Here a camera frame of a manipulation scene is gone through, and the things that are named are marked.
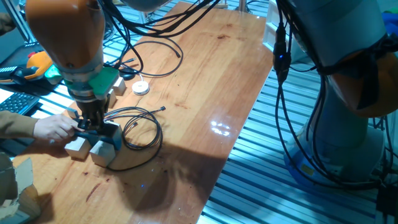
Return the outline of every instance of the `human hand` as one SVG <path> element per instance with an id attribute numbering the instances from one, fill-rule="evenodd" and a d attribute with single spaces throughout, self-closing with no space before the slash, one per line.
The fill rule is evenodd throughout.
<path id="1" fill-rule="evenodd" d="M 36 139 L 67 141 L 73 137 L 75 130 L 84 131 L 77 127 L 78 123 L 64 115 L 53 115 L 40 119 L 33 129 L 33 137 Z"/>
<path id="2" fill-rule="evenodd" d="M 14 28 L 15 24 L 11 16 L 8 13 L 0 12 L 0 36 L 12 31 Z"/>

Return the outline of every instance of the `orange object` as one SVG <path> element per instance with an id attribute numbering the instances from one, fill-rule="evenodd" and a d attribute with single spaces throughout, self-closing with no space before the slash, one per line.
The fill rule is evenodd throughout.
<path id="1" fill-rule="evenodd" d="M 398 108 L 398 59 L 393 53 L 377 61 L 379 68 L 379 99 L 364 109 L 357 110 L 363 90 L 363 78 L 355 79 L 341 74 L 330 77 L 331 84 L 344 104 L 354 114 L 361 117 L 375 118 L 384 116 Z"/>
<path id="2" fill-rule="evenodd" d="M 33 75 L 25 76 L 25 79 L 32 80 L 41 78 L 51 65 L 51 58 L 46 52 L 43 51 L 32 55 L 27 61 L 26 68 L 37 67 L 39 69 Z M 0 80 L 0 83 L 12 83 L 12 80 Z"/>
<path id="3" fill-rule="evenodd" d="M 26 19 L 58 69 L 81 68 L 102 48 L 104 15 L 96 0 L 26 1 Z"/>

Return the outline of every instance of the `gray block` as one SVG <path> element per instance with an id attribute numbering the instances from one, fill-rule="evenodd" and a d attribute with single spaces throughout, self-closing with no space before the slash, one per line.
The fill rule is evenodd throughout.
<path id="1" fill-rule="evenodd" d="M 109 107 L 113 108 L 114 104 L 116 103 L 116 95 L 114 93 L 114 90 L 111 89 L 111 91 L 109 91 Z"/>
<path id="2" fill-rule="evenodd" d="M 116 96 L 123 96 L 124 91 L 126 90 L 126 84 L 123 78 L 119 77 L 118 80 L 113 85 L 113 90 Z"/>
<path id="3" fill-rule="evenodd" d="M 68 112 L 69 117 L 71 117 L 73 119 L 76 119 L 76 118 L 80 117 L 80 115 L 77 112 L 77 110 L 75 110 L 73 108 L 67 108 L 67 112 Z"/>
<path id="4" fill-rule="evenodd" d="M 90 151 L 93 162 L 101 167 L 106 167 L 115 158 L 116 153 L 112 144 L 98 141 Z"/>
<path id="5" fill-rule="evenodd" d="M 120 124 L 112 121 L 105 121 L 105 124 L 108 130 L 108 134 L 100 136 L 99 140 L 112 144 L 114 146 L 114 149 L 117 151 L 120 150 L 123 141 L 122 127 L 120 126 Z"/>
<path id="6" fill-rule="evenodd" d="M 91 144 L 87 139 L 82 137 L 77 137 L 65 146 L 65 150 L 69 156 L 74 159 L 86 159 L 90 149 Z"/>

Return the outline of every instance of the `sleeve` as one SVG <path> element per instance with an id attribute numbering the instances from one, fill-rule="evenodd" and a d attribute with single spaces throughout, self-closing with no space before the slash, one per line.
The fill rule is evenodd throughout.
<path id="1" fill-rule="evenodd" d="M 32 138 L 38 119 L 0 111 L 0 138 Z"/>
<path id="2" fill-rule="evenodd" d="M 15 28 L 11 16 L 8 13 L 0 12 L 0 36 L 10 32 Z"/>

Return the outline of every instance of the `white round puck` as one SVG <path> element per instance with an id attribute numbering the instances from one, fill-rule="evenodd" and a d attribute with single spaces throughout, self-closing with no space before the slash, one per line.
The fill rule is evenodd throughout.
<path id="1" fill-rule="evenodd" d="M 132 91 L 138 96 L 145 95 L 149 92 L 149 84 L 145 81 L 138 81 L 132 84 Z"/>

